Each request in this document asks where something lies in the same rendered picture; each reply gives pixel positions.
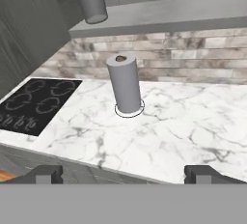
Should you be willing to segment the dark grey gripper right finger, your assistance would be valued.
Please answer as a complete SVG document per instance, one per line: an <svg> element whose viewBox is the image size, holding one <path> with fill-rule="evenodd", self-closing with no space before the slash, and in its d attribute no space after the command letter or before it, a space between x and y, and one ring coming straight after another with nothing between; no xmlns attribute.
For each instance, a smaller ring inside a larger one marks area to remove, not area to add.
<svg viewBox="0 0 247 224"><path fill-rule="evenodd" d="M244 183L244 181L220 174L209 165L185 165L184 175L185 175L184 183L194 183L194 184Z"/></svg>

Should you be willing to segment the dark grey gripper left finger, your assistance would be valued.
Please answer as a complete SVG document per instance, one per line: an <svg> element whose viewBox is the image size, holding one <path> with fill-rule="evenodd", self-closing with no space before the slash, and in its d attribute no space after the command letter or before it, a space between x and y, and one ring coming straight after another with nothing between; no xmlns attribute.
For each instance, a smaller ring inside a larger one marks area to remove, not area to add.
<svg viewBox="0 0 247 224"><path fill-rule="evenodd" d="M10 183L54 184L62 183L63 167L61 165L40 165L24 176L10 180Z"/></svg>

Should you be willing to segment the grey cylinder under-cabinet light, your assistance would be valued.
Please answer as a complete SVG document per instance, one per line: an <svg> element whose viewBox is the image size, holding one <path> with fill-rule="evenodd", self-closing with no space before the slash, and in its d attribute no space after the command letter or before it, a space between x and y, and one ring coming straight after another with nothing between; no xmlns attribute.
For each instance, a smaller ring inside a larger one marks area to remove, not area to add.
<svg viewBox="0 0 247 224"><path fill-rule="evenodd" d="M97 24L108 18L105 0L79 0L85 21Z"/></svg>

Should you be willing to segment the black hob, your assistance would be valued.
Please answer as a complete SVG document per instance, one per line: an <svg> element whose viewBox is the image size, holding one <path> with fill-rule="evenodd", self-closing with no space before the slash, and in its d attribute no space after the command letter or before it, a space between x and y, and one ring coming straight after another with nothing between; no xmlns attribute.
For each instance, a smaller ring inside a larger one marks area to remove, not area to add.
<svg viewBox="0 0 247 224"><path fill-rule="evenodd" d="M31 78L0 103L0 129L39 136L81 83Z"/></svg>

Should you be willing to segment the grey paper towel roll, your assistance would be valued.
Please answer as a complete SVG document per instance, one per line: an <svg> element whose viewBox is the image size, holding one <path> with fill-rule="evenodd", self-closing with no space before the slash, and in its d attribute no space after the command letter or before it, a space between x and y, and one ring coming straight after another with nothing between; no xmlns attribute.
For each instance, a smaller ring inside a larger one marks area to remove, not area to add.
<svg viewBox="0 0 247 224"><path fill-rule="evenodd" d="M144 110L141 99L136 56L120 52L106 60L115 96L115 112L123 118L136 117Z"/></svg>

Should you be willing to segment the grey wall cupboard run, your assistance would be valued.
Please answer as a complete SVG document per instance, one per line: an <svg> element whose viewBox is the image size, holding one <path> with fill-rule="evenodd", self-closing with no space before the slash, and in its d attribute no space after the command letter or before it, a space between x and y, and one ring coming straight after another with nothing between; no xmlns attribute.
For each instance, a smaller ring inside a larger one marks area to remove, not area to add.
<svg viewBox="0 0 247 224"><path fill-rule="evenodd" d="M247 27L247 0L105 0L108 19L77 23L74 38Z"/></svg>

